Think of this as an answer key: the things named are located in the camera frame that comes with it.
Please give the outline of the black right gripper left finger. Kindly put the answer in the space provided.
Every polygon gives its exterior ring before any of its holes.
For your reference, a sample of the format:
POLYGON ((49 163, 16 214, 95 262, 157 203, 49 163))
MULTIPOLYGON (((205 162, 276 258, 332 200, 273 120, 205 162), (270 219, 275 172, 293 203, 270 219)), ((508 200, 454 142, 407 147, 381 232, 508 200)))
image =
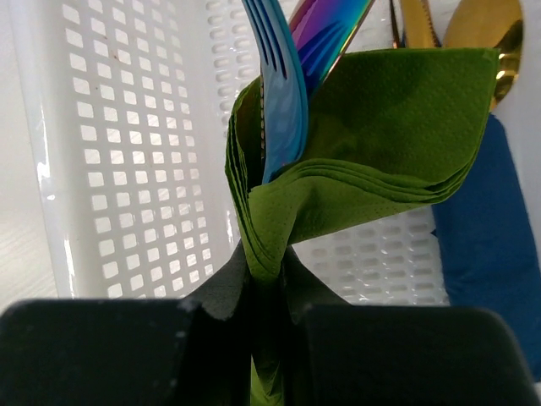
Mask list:
POLYGON ((32 299, 1 316, 4 405, 246 405, 242 246, 182 299, 32 299))

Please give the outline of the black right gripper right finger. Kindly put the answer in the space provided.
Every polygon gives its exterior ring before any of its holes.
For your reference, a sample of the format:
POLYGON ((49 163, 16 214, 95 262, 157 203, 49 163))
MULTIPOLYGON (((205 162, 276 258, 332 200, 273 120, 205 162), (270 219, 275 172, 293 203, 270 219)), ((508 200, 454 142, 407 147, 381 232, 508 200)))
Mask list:
POLYGON ((353 305, 287 250, 288 405, 537 405, 516 340, 487 310, 353 305))

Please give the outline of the iridescent blue fork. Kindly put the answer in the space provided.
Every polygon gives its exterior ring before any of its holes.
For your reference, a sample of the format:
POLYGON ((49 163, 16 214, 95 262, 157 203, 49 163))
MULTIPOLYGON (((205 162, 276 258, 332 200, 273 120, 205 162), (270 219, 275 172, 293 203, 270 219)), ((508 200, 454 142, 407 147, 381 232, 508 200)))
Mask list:
POLYGON ((260 54, 265 165, 269 183, 297 161, 306 146, 309 106, 305 79, 291 31, 277 1, 243 2, 260 54))

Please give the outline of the green paper napkin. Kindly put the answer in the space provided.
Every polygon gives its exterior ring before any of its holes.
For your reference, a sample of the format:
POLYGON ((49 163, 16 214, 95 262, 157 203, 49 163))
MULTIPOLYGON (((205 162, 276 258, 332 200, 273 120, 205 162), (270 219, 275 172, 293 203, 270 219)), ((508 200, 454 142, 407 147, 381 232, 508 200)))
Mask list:
POLYGON ((478 154, 499 66, 494 48, 352 52, 309 105, 302 157, 264 183, 260 83, 238 95, 225 173, 260 299, 251 329, 250 402, 281 405, 271 292, 291 244, 447 200, 478 154))

